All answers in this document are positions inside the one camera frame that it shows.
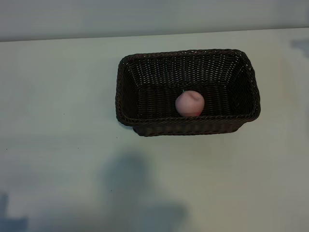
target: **wall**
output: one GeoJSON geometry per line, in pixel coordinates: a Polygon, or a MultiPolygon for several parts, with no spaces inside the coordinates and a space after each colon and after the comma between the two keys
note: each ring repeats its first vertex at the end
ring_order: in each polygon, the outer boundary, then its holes
{"type": "Polygon", "coordinates": [[[308,26],[308,0],[0,2],[0,41],[308,26]]]}

